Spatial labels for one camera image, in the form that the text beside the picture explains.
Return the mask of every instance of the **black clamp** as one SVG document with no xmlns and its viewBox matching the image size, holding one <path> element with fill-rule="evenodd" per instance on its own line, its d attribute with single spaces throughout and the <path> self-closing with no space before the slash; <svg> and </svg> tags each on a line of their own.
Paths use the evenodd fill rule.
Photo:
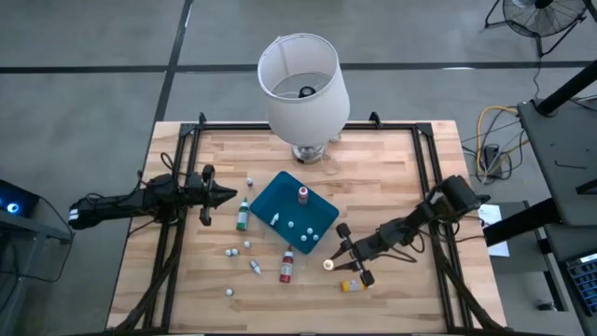
<svg viewBox="0 0 597 336">
<path fill-rule="evenodd" d="M 371 112 L 371 114 L 369 115 L 369 121 L 375 122 L 375 128 L 378 130 L 383 127 L 382 120 L 380 119 L 380 116 L 377 114 L 377 112 Z"/>
</svg>

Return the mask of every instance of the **wooden table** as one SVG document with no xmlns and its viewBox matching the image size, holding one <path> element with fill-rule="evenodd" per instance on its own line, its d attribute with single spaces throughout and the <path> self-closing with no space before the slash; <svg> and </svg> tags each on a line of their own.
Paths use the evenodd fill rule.
<svg viewBox="0 0 597 336">
<path fill-rule="evenodd" d="M 444 176 L 468 176 L 454 121 L 433 121 L 437 153 Z M 153 133 L 144 180 L 167 172 L 160 161 L 162 151 L 174 156 L 179 122 L 160 122 Z M 423 142 L 426 166 L 431 167 Z M 199 207 L 190 210 L 183 256 L 174 298 L 171 332 L 410 332 L 443 331 L 436 268 L 431 245 L 409 264 L 380 258 L 368 262 L 376 284 L 364 292 L 342 293 L 340 281 L 357 279 L 356 273 L 329 273 L 322 268 L 339 247 L 335 230 L 322 237 L 313 252 L 296 252 L 292 283 L 278 281 L 287 243 L 256 217 L 250 217 L 247 232 L 238 232 L 236 217 L 243 197 L 249 201 L 280 171 L 287 171 L 340 209 L 335 225 L 347 222 L 353 240 L 368 236 L 382 223 L 407 215 L 422 199 L 412 137 L 405 131 L 345 131 L 329 153 L 341 171 L 327 175 L 321 164 L 302 165 L 292 159 L 289 145 L 270 131 L 201 132 L 197 171 L 214 165 L 219 185 L 237 189 L 238 195 L 212 211 L 213 225 L 199 221 Z M 332 162 L 326 165 L 330 170 Z M 431 185 L 434 184 L 427 169 Z M 248 188 L 250 176 L 254 186 Z M 140 217 L 132 228 L 146 222 Z M 149 286 L 159 226 L 149 226 L 133 235 L 127 245 L 118 277 L 108 327 L 123 320 Z M 475 220 L 463 220 L 458 238 L 481 234 Z M 243 242 L 252 243 L 251 249 Z M 241 255 L 229 258 L 225 250 L 236 247 Z M 493 277 L 487 247 L 481 239 L 458 245 L 465 282 L 480 304 L 498 323 L 506 321 Z M 262 271 L 257 276 L 249 261 Z M 227 288 L 233 297 L 227 297 Z M 460 321 L 455 291 L 451 301 Z M 155 323 L 161 317 L 161 302 Z"/>
</svg>

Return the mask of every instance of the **glass lamp base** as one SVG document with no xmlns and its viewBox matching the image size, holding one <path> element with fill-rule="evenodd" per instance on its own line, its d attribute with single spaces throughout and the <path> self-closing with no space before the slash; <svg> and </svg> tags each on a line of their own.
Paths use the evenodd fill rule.
<svg viewBox="0 0 597 336">
<path fill-rule="evenodd" d="M 326 145 L 317 146 L 291 146 L 292 156 L 297 159 L 298 162 L 303 164 L 314 164 L 319 162 L 324 156 L 324 150 Z"/>
</svg>

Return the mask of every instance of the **teal tray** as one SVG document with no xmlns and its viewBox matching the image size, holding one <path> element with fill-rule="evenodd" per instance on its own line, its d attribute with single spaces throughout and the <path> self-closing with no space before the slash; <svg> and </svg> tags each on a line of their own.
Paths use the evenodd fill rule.
<svg viewBox="0 0 597 336">
<path fill-rule="evenodd" d="M 309 254 L 317 243 L 321 242 L 340 211 L 311 189 L 307 204 L 300 204 L 300 187 L 306 186 L 291 174 L 280 172 L 251 203 L 250 209 L 265 225 L 278 232 L 298 251 Z M 270 222 L 275 214 L 280 214 L 280 217 L 272 227 Z M 292 229 L 288 228 L 288 221 L 295 223 Z M 313 234 L 307 233 L 308 228 L 313 229 Z M 306 242 L 300 240 L 303 234 L 307 236 Z M 315 234 L 319 236 L 317 241 L 313 239 Z"/>
</svg>

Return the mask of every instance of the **lampshade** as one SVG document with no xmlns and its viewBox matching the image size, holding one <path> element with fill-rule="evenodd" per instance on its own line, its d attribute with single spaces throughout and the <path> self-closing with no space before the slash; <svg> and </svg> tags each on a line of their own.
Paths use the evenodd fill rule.
<svg viewBox="0 0 597 336">
<path fill-rule="evenodd" d="M 320 36 L 278 37 L 261 55 L 257 75 L 268 99 L 271 129 L 287 143 L 304 147 L 324 144 L 348 120 L 350 101 L 338 54 Z M 280 93 L 281 87 L 291 92 Z M 312 87 L 316 93 L 299 98 L 304 87 Z"/>
</svg>

